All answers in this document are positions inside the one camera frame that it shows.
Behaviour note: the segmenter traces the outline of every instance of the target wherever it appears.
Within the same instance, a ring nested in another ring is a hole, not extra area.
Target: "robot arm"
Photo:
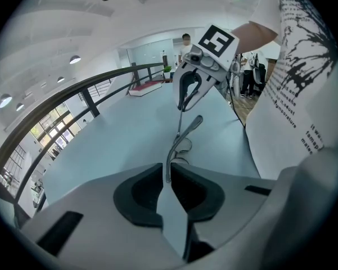
[[[173,77],[174,99],[179,110],[190,110],[213,85],[225,80],[238,42],[233,34],[215,25],[207,26],[199,34]],[[189,85],[194,82],[197,86],[186,97]]]

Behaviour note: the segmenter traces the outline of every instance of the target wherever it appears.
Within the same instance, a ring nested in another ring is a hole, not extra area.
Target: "person's arm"
[[[231,33],[240,39],[236,54],[258,49],[273,41],[277,36],[277,33],[269,28],[251,21],[232,30]]]
[[[260,0],[249,23],[234,29],[232,34],[240,39],[236,53],[258,49],[273,41],[280,32],[278,0]]]

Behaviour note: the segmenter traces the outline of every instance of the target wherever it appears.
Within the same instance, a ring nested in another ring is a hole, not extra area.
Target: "black slot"
[[[265,195],[265,196],[269,196],[271,192],[271,189],[261,188],[261,187],[253,186],[253,185],[246,186],[245,190],[253,192],[253,193]]]
[[[193,262],[208,254],[215,249],[206,242],[200,241],[192,221],[188,221],[186,247],[183,259],[187,262]]]
[[[51,255],[56,256],[65,245],[83,214],[67,211],[38,241],[38,245]]]

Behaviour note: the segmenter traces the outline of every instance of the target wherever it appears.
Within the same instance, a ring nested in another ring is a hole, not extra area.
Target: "wooden floor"
[[[236,113],[238,117],[240,118],[241,122],[243,123],[243,125],[246,124],[246,118],[248,114],[250,113],[250,111],[254,108],[258,99],[259,99],[259,96],[255,92],[254,92],[252,99],[249,99],[247,97],[245,98],[233,97],[233,102],[234,102]],[[231,102],[230,93],[227,93],[226,100],[228,102]]]

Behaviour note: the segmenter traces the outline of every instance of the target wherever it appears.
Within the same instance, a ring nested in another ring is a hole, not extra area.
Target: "potted plant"
[[[166,66],[164,68],[164,78],[165,79],[170,79],[170,71],[171,71],[171,66]]]

